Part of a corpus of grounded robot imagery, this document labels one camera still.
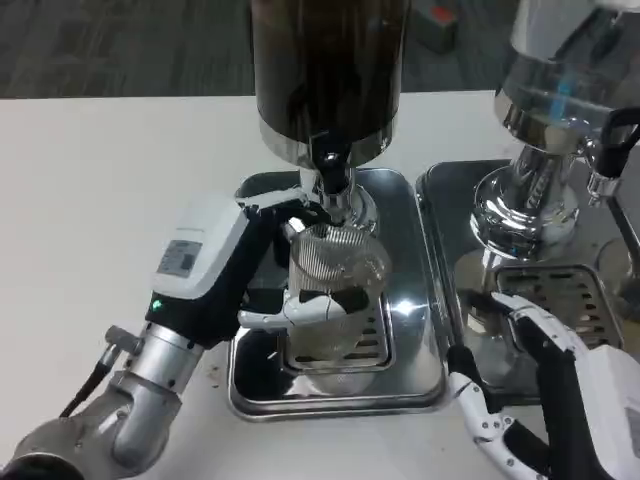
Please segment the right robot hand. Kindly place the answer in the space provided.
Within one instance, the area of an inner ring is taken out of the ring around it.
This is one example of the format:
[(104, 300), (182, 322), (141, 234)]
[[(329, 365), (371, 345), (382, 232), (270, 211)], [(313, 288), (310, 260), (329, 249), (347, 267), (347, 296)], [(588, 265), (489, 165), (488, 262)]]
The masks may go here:
[(465, 291), (465, 300), (510, 321), (536, 363), (547, 438), (504, 411), (472, 351), (447, 351), (448, 386), (473, 443), (510, 479), (636, 479), (639, 363), (603, 344), (589, 348), (552, 313), (518, 295)]

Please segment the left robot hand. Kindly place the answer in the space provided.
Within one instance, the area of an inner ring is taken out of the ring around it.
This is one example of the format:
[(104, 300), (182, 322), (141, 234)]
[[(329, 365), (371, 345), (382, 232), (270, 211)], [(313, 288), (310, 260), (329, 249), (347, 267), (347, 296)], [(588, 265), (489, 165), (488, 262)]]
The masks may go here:
[(146, 320), (211, 349), (239, 329), (284, 330), (364, 313), (365, 286), (253, 289), (266, 253), (291, 219), (326, 230), (329, 213), (299, 187), (244, 198), (218, 194), (193, 203), (154, 273)]

